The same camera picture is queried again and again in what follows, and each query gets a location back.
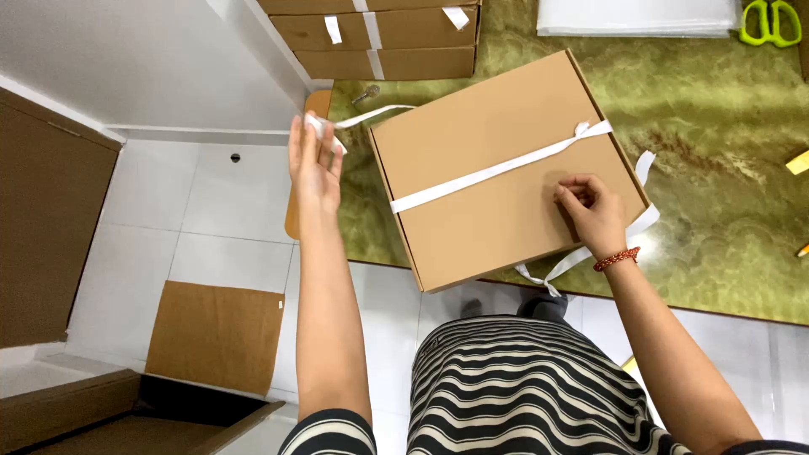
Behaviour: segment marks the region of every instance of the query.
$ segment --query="green scissors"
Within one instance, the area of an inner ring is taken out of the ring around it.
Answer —
[[[784,2],[784,0],[776,0],[773,2],[773,31],[770,32],[767,6],[768,3],[766,0],[754,0],[748,5],[747,8],[744,8],[744,14],[742,15],[742,27],[739,29],[739,39],[743,43],[754,46],[760,46],[770,41],[779,48],[788,48],[799,43],[801,41],[801,21],[798,19],[798,13],[795,12],[795,9],[790,6],[789,3]],[[753,38],[752,36],[748,35],[748,31],[745,30],[745,25],[747,24],[748,19],[748,11],[751,8],[754,8],[759,12],[761,38]],[[779,11],[784,11],[784,14],[790,18],[792,29],[795,33],[795,39],[785,40],[781,37],[781,20],[778,17]]]

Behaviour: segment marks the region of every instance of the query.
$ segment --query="cardboard box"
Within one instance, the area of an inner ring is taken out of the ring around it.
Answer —
[[[478,0],[365,0],[368,11],[474,5]],[[258,0],[268,15],[336,15],[358,10],[356,0]]]
[[[475,45],[477,5],[462,6],[469,23],[457,30],[441,8],[382,11],[375,13],[382,49],[456,48]],[[273,25],[297,50],[373,49],[362,13],[337,15],[342,42],[333,45],[324,15],[274,15]]]
[[[468,78],[475,70],[475,46],[436,49],[308,51],[295,56],[312,79],[376,79],[369,52],[379,55],[384,80]]]
[[[369,129],[390,200],[572,138],[604,119],[570,51],[555,53]],[[433,292],[579,245],[553,202],[564,176],[592,172],[624,199],[649,199],[612,134],[396,214],[413,274]]]

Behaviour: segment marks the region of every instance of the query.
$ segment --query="striped shirt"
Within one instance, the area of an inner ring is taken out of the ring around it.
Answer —
[[[410,409],[407,453],[414,455],[690,453],[654,424],[629,374],[584,335],[549,321],[477,317],[437,328],[416,354]],[[376,449],[362,417],[323,410],[300,422],[279,453]],[[768,440],[725,452],[787,453],[809,455],[809,446]]]

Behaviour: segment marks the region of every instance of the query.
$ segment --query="green marble table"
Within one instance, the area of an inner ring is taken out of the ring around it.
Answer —
[[[809,85],[796,49],[736,39],[537,37],[536,8],[536,0],[484,3],[471,79],[339,81],[329,119],[425,104],[570,48],[630,159],[657,154],[646,190],[662,216],[642,234],[640,264],[663,298],[672,307],[809,325],[809,260],[795,257],[809,242],[809,172],[793,176],[784,166],[809,149]],[[372,83],[380,95],[352,106]],[[350,150],[341,185],[346,252],[408,266],[365,126],[338,134]],[[563,256],[528,269],[544,277]],[[593,263],[554,286],[610,296]],[[513,270],[488,278],[530,284]]]

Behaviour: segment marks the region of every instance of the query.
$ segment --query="key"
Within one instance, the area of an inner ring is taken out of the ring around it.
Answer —
[[[369,86],[365,91],[358,97],[354,98],[354,101],[351,101],[351,104],[359,103],[360,101],[366,98],[375,98],[379,94],[379,86],[374,84]]]

